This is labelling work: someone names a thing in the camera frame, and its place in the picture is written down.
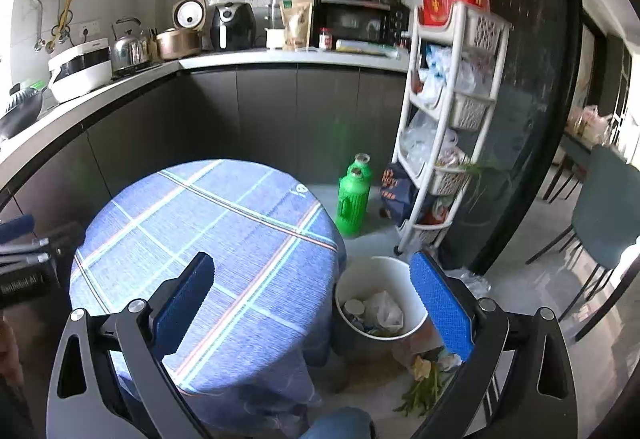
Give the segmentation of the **white trash bin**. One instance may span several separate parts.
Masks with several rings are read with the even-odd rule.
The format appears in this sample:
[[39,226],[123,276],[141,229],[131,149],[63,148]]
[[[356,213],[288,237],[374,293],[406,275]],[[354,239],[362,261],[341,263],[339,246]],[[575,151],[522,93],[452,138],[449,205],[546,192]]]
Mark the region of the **white trash bin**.
[[347,260],[334,289],[332,347],[349,360],[374,360],[419,331],[427,311],[408,263],[385,257]]

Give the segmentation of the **clear plastic bag on floor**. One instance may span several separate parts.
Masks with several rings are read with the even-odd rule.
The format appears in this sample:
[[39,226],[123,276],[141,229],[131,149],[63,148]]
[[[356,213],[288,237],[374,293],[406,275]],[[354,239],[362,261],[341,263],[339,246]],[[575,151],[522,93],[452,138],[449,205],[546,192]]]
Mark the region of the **clear plastic bag on floor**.
[[465,268],[446,270],[445,273],[447,277],[461,281],[476,299],[489,296],[491,285],[481,275],[475,274]]

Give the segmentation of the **vegetable scraps on floor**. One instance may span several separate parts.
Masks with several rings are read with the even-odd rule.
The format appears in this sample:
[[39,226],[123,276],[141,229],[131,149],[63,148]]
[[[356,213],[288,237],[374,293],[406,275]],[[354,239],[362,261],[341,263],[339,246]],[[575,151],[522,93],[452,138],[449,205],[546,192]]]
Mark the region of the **vegetable scraps on floor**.
[[402,395],[401,405],[396,407],[395,412],[405,416],[413,413],[426,416],[461,366],[462,360],[455,353],[441,353],[434,360],[427,355],[417,355],[410,367],[413,381]]

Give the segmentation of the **blue plaid tablecloth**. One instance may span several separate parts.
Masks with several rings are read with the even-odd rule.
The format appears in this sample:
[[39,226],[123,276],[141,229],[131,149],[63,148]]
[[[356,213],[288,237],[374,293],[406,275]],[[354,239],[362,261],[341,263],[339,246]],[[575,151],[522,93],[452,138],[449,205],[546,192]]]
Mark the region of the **blue plaid tablecloth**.
[[181,282],[154,326],[157,355],[198,417],[281,427],[319,404],[343,240],[322,203],[266,165],[171,166],[125,188],[89,223],[70,302],[113,315]]

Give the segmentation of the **dark blue snack bag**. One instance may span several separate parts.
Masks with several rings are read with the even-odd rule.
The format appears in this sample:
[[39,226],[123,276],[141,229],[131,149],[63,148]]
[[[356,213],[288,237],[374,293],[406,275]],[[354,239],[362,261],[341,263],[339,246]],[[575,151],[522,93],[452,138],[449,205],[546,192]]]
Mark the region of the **dark blue snack bag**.
[[416,200],[416,186],[398,163],[386,166],[381,179],[381,216],[397,227],[408,220]]

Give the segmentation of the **green thermos front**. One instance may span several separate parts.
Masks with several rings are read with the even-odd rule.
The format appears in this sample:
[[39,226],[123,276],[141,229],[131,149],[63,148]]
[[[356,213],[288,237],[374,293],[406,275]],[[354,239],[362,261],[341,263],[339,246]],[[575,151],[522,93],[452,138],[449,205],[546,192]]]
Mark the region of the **green thermos front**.
[[335,225],[343,237],[356,235],[362,226],[370,192],[370,180],[362,168],[352,166],[340,179]]

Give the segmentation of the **green thermos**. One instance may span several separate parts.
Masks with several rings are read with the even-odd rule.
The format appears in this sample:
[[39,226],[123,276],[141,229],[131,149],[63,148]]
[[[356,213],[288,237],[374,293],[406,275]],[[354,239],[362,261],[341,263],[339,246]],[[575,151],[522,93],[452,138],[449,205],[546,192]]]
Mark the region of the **green thermos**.
[[371,183],[372,180],[372,172],[370,167],[370,155],[367,153],[358,153],[354,157],[354,162],[350,164],[347,168],[347,173],[351,173],[355,168],[360,170],[361,176],[367,181],[368,184]]
[[362,168],[352,166],[340,179],[335,225],[343,237],[356,235],[362,226],[370,192],[370,180]]

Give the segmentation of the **green thermos rear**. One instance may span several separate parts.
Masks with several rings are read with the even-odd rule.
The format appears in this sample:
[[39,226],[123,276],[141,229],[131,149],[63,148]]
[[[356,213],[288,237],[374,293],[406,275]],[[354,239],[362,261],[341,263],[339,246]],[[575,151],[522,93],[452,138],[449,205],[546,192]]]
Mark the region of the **green thermos rear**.
[[350,164],[347,168],[347,173],[351,173],[355,168],[360,170],[361,176],[367,181],[368,184],[371,183],[372,180],[372,172],[370,167],[370,155],[367,153],[358,153],[354,157],[354,162]]

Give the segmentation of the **black wok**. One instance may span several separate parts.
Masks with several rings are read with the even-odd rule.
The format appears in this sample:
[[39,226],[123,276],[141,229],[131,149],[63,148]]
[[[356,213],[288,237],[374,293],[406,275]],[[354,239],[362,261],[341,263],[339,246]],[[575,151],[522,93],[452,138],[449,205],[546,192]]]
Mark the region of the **black wok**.
[[1,110],[0,136],[8,140],[37,121],[42,108],[42,90],[23,88],[15,84],[10,89],[9,101]]

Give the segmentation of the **teal dining chair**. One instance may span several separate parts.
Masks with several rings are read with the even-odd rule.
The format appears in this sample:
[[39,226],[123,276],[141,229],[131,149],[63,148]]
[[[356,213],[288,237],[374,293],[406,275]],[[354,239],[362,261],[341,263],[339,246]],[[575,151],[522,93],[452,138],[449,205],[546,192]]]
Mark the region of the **teal dining chair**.
[[593,147],[570,226],[526,263],[533,263],[567,234],[573,234],[596,263],[589,277],[598,280],[593,288],[597,292],[639,237],[639,170],[610,148]]

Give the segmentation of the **white multicooker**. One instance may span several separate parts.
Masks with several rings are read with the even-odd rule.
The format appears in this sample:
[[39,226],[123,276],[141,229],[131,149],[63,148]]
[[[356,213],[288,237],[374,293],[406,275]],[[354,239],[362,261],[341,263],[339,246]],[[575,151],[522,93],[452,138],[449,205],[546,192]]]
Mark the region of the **white multicooker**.
[[74,100],[112,79],[111,46],[99,38],[64,50],[48,61],[48,88],[57,103]]

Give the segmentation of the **steel kettle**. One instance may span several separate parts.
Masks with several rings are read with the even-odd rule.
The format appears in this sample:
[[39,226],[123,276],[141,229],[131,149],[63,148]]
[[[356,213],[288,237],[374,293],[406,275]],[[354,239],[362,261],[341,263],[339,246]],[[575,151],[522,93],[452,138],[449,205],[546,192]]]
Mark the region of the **steel kettle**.
[[151,64],[148,36],[141,25],[136,17],[120,18],[112,24],[111,62],[115,75],[134,74]]

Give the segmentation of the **white storage rack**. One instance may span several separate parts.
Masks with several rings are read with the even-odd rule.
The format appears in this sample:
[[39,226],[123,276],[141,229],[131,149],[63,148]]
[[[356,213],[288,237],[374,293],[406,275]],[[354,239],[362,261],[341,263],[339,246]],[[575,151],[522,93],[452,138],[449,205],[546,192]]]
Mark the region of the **white storage rack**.
[[482,172],[510,33],[503,18],[460,0],[442,26],[414,22],[392,162],[416,198],[397,227],[395,255],[416,239],[437,247]]

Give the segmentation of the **red lid jar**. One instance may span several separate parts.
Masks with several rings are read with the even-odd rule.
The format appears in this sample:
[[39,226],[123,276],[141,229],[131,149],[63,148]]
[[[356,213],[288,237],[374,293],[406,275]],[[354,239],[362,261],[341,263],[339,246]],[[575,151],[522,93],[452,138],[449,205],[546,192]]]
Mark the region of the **red lid jar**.
[[318,35],[318,48],[320,50],[331,50],[333,46],[332,32],[328,28],[321,28]]

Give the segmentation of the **black air fryer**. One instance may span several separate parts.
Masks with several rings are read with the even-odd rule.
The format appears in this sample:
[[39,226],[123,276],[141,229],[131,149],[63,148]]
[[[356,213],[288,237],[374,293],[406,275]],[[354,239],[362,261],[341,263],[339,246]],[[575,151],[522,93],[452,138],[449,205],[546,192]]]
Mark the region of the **black air fryer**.
[[256,20],[249,3],[218,3],[210,11],[209,37],[214,51],[240,51],[254,47]]

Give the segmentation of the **white rice cooker lid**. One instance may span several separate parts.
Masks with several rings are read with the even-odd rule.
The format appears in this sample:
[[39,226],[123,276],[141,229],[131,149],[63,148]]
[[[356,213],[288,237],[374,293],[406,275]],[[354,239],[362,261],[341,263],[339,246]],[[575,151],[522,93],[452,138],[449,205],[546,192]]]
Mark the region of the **white rice cooker lid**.
[[205,0],[180,0],[172,6],[171,19],[176,29],[201,32],[206,22]]

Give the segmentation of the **black microwave oven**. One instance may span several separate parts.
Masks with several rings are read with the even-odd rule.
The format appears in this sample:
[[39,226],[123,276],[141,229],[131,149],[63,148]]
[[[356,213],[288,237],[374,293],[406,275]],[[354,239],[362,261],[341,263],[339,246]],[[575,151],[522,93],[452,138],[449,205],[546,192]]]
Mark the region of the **black microwave oven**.
[[409,29],[410,9],[402,3],[373,0],[314,0],[310,44],[318,47],[328,30],[332,48],[339,40],[395,46]]

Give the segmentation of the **brown paper bag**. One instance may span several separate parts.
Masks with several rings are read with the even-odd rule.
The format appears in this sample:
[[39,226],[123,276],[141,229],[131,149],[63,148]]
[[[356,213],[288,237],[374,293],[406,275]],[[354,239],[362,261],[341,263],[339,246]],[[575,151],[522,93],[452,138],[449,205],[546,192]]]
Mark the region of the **brown paper bag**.
[[309,46],[313,6],[314,0],[280,1],[285,50],[297,50]]

